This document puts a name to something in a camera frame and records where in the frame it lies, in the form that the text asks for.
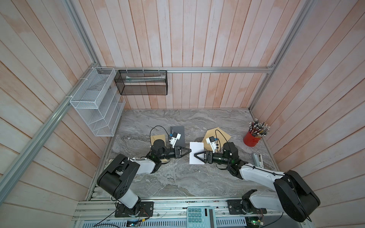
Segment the black cable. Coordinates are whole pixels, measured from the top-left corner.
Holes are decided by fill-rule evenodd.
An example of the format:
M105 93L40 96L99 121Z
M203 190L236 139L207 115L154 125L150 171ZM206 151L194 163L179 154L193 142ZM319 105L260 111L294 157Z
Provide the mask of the black cable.
M220 141L219 141L219 139L218 139L218 137L217 137L217 131L215 131L215 138L217 139L217 142L219 143L218 145L220 146L220 148L219 148L219 151L218 151L218 147L217 147L217 152L221 152L221 150L222 150L222 145L220 144Z
M269 171L266 171L266 170L263 170L263 169L257 168L256 166L249 166L249 165L247 165L247 164L244 164L244 166L248 166L248 167L251 167L251 168L253 168L253 169L258 169L258 170L261 170L261 171L264 171L264 172L267 172L267 173L271 173L271 174L272 174L272 175L274 175L274 176L276 176L276 175L278 175L278 176L285 176L285 175L283 175L283 174L274 173L274 171L273 171L273 172L269 172Z
M277 222L279 219L281 219L281 217L283 216L283 214L284 214L284 212L281 214L281 216L280 216L277 220L275 220L275 221L273 221L272 223L269 223L269 224L267 224L267 225L265 225L265 226L263 226L263 227L260 227L260 228L267 227L268 225L271 225L271 224L273 224L273 223Z
M218 168L218 166L217 166L218 164L215 164L215 167L217 167ZM221 169L221 168L218 168L218 169L220 169L220 170L227 170L227 168L224 168L224 169Z
M100 225L111 225L111 226L114 226L114 227L118 227L118 228L120 228L119 226L117 226L117 225L114 225L114 224L108 224L108 223L104 223L104 224L99 224L99 225L95 225L95 226L93 226L93 227L98 227L98 226L100 226Z
M295 186L294 186L294 182L290 179L290 177L288 176L288 179L290 180L290 182L292 183L292 185L293 185L293 189L294 189L294 192L295 192L295 195L297 196L297 198L298 198L298 201L299 201L299 208L303 211L303 213L304 213L304 215L306 216L306 219L308 219L310 222L312 222L312 220L311 220L311 218L309 217L309 215L308 215L308 213L306 212L306 210L304 209L304 206L303 206L303 204L301 203L301 200L300 200L300 198L299 198L299 196L298 196L298 193L297 193L297 191L296 191L296 189L295 189Z
M118 210L118 208L115 209L115 211L113 211L110 215L108 215L107 217L105 217L103 220L101 220L100 222L98 222L97 224L95 224L93 227L97 227L100 226L99 224L102 223L105 219L107 219L109 216L111 216L114 212L116 212L116 210Z
M227 141L227 139L226 139L226 137L222 134L222 132L220 132L218 129L216 129L216 130L215 130L215 136L217 136L217 131L218 131L218 132L219 132L219 133L223 136L223 138L226 140L226 142L227 142L227 144L228 144L229 150L230 150L230 151L232 151L232 150L231 150L231 147L230 147L230 145L229 145L229 143L228 143L228 141Z
M169 139L169 144L170 144L170 140L171 140L171 138L170 138L169 133L167 133L166 129L165 129L163 126L157 125L157 126L154 126L154 127L150 130L150 144L151 144L151 146L152 146L152 142L151 142L151 132L152 132L152 130L153 130L155 127L162 127L162 128L165 130L165 132L166 132L166 134L167 134L167 138Z

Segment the wooden wall panel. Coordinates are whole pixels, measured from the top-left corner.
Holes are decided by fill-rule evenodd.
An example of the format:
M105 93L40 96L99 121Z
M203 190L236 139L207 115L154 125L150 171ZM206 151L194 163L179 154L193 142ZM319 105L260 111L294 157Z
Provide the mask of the wooden wall panel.
M63 4L0 2L1 176L92 63ZM110 28L103 32L114 34ZM0 206L1 224L66 227L86 196L105 142L71 109Z
M305 1L73 2L104 66L230 67L270 66ZM132 109L249 107L264 76L170 74L167 96L125 97Z
M364 13L364 0L319 1L253 109L279 168L320 198L316 227L365 224L347 210L365 198Z

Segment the wire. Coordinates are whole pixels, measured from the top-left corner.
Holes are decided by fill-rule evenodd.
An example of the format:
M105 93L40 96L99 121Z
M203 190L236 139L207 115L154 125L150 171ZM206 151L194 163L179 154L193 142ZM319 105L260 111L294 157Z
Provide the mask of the wire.
M115 209L115 211L113 211L110 215L108 215L107 217L105 217L103 220L101 220L100 222L98 222L97 224L95 224L93 227L97 227L99 226L100 223L102 223L105 219L107 219L109 216L111 216L114 212L116 212L116 210L118 210L118 208Z
M215 131L215 138L217 139L217 141L219 142L219 152L221 152L222 151L222 145L220 144L220 141L219 141L219 139L218 139L218 137L217 137L217 129L216 129L216 131Z
M284 212L281 214L281 216L280 216L277 220L275 220L275 221L273 221L272 223L269 223L269 224L267 224L267 225L265 225L265 226L263 226L263 227L260 227L260 228L267 227L267 226L269 226L269 225L271 225L271 224L273 224L273 223L277 222L279 219L281 219L281 217L283 216L283 214L284 214Z
M118 228L120 228L119 226L114 225L114 224L110 224L110 223L99 224L99 225L95 225L95 226L93 226L93 227L98 227L98 226L100 226L100 225L111 225L111 226L114 226L114 227L118 227Z
M151 132L152 132L152 130L153 130L155 127L162 127L162 128L165 130L165 132L166 132L166 134L167 134L167 138L169 139L169 142L170 142L171 138L170 138L169 133L167 133L166 129L165 129L163 126L157 125L157 126L154 126L154 127L151 129L151 131L150 131L150 144L151 144L151 146L152 146L152 142L151 142Z
M265 224L265 220L264 220L264 213L262 212L262 209L260 208L260 210L261 210L261 215L262 215L262 222Z
M163 216L161 216L160 218L164 217L166 214L167 214L167 211L166 211L166 212L165 212L165 214L164 214ZM158 219L160 219L160 218L158 218Z
M278 176L285 176L285 174L274 173L274 171L273 172L269 172L269 171L266 171L264 169L257 168L256 166L249 166L249 165L246 165L246 164L244 164L244 166L248 166L248 167L251 167L253 169L258 169L258 170L261 170L261 171L264 171L264 172L267 172L267 173L271 173L274 176L276 176L276 175L278 175Z
M217 167L218 168L218 166L217 166L218 164L215 164L215 167ZM222 164L221 164L222 165ZM222 169L222 168L218 168L218 169L220 169L220 170L227 170L227 168L224 168L224 169Z
M220 132L218 129L216 129L216 130L215 130L215 135L217 136L217 131L218 131L218 132L219 132L219 133L223 136L223 138L226 140L226 142L227 142L227 144L228 144L228 148L229 148L229 150L230 150L230 151L232 151L232 150L231 150L231 147L230 147L230 145L229 145L229 143L228 143L228 141L227 141L227 139L226 139L226 137L222 134L222 132Z
M304 215L306 216L306 219L308 219L310 222L312 222L312 220L311 220L311 218L309 217L309 215L308 215L308 213L306 212L306 210L304 209L304 206L303 206L303 204L301 203L301 200L300 200L300 198L299 198L299 196L298 196L298 193L297 193L297 191L296 191L296 189L295 189L295 186L294 186L294 182L292 181L292 179L290 179L290 177L288 176L288 179L290 180L290 182L292 183L292 185L293 185L293 189L294 189L294 192L295 192L295 195L297 196L297 198L298 198L298 201L299 201L299 208L303 211L303 213L304 213Z

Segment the ventilated metal panel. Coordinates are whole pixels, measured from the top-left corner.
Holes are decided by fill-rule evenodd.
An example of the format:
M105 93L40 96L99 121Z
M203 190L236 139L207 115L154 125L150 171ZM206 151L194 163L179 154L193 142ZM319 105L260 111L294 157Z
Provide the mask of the ventilated metal panel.
M217 227L243 227L246 226L245 217L217 217ZM84 221L82 228L92 228L95 224L100 221ZM116 225L120 228L127 227L126 219L118 219L118 220L110 220L107 222L102 222L98 227L115 227L112 225ZM139 223L140 227L145 228L186 228L187 221L186 218L181 219L148 219L147 221Z
M167 95L167 71L119 70L114 78L121 95Z

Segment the marble table surface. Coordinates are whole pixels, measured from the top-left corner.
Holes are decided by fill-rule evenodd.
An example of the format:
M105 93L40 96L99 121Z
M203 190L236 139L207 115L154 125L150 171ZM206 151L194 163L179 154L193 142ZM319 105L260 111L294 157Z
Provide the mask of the marble table surface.
M273 160L262 140L255 147L243 143L250 121L252 117L246 108L125 110L109 159L120 153L136 158L145 156L150 150L150 130L156 125L168 132L170 126L185 126L185 147L189 147L189 142L201 142L207 130L220 127L232 137L229 141L234 142L242 160L253 163L252 154L262 154L265 168L274 170ZM166 134L160 127L151 133L160 134ZM136 175L130 188L140 197L241 197L250 189L271 191L253 181L233 177L227 170L217 169L215 164L190 165L188 155L171 159L154 174ZM100 189L99 197L110 195Z

